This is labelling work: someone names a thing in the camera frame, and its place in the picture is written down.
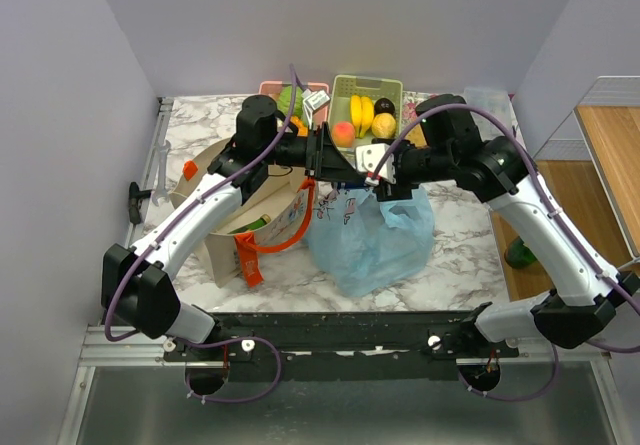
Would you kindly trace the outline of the green cabbage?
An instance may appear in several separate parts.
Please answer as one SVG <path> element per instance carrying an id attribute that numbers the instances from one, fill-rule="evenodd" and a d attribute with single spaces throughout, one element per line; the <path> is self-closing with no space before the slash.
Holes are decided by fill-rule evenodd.
<path id="1" fill-rule="evenodd" d="M 285 115 L 293 108 L 292 115 L 301 118 L 303 115 L 303 91 L 300 87 L 284 86 L 276 100 L 277 108 Z"/>

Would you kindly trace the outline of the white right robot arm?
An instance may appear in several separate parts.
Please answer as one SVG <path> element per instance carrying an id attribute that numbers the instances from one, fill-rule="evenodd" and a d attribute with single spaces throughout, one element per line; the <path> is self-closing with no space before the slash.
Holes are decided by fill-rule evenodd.
<path id="1" fill-rule="evenodd" d="M 467 354 L 483 356 L 512 338 L 544 338 L 564 349 L 594 344 L 620 305 L 639 308 L 638 276 L 596 251 L 493 115 L 447 94 L 425 101 L 411 125 L 422 129 L 425 147 L 409 144 L 402 131 L 357 160 L 379 199 L 403 199 L 421 183 L 452 180 L 511 225 L 552 281 L 548 292 L 476 312 L 459 335 Z"/>

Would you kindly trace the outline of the yellow orange food piece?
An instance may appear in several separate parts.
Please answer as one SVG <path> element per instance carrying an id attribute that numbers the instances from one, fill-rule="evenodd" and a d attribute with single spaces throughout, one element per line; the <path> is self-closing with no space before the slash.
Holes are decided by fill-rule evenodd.
<path id="1" fill-rule="evenodd" d="M 290 122 L 298 129 L 300 136 L 308 135 L 308 126 L 300 117 L 292 116 Z"/>

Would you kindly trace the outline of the pink orange peach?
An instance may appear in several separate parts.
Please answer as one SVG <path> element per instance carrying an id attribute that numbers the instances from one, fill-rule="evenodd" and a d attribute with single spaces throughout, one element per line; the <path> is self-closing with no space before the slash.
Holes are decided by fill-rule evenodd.
<path id="1" fill-rule="evenodd" d="M 356 139 L 354 125 L 347 121 L 338 122 L 331 129 L 333 143 L 339 148 L 351 148 Z"/>

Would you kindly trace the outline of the beige canvas tote bag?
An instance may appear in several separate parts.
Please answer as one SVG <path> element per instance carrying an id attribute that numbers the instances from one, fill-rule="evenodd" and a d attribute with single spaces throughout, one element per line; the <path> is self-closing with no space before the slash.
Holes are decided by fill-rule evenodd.
<path id="1" fill-rule="evenodd" d="M 286 171 L 271 165 L 261 187 L 196 245 L 195 256 L 219 287 L 238 275 L 251 288 L 259 285 L 263 282 L 260 257 L 282 252 L 301 240 L 310 224 L 316 195 L 316 186 L 302 169 Z M 271 217 L 268 225 L 230 234 L 263 214 Z"/>

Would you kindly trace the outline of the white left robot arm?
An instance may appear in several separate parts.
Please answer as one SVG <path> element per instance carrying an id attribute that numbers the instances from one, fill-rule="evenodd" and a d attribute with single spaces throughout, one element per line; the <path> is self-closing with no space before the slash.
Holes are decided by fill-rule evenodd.
<path id="1" fill-rule="evenodd" d="M 133 334 L 187 342 L 201 360 L 222 345 L 209 313 L 182 302 L 172 284 L 188 256 L 205 236 L 238 211 L 265 183 L 272 165 L 301 168 L 309 178 L 350 185 L 376 185 L 374 160 L 349 164 L 326 132 L 299 135 L 291 117 L 266 95 L 246 98 L 230 141 L 206 168 L 195 190 L 164 222 L 130 247 L 111 246 L 103 258 L 101 300 L 104 332 L 111 342 L 119 318 Z"/>

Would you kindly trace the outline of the light blue plastic grocery bag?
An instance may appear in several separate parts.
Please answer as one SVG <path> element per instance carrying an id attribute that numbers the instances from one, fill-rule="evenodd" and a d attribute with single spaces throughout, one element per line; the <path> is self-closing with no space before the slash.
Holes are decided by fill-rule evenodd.
<path id="1" fill-rule="evenodd" d="M 370 189 L 320 195 L 304 240 L 316 267 L 345 295 L 361 297 L 422 271 L 434 246 L 427 192 L 380 202 Z"/>

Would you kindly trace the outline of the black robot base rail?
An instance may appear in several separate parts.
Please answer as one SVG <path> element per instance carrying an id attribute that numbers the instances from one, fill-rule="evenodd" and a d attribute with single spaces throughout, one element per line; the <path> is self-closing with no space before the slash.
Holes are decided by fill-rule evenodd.
<path id="1" fill-rule="evenodd" d="M 218 313 L 211 342 L 180 344 L 167 362 L 196 374 L 228 370 L 235 382 L 356 381 L 457 377 L 457 363 L 515 358 L 504 342 L 472 331 L 470 312 Z"/>

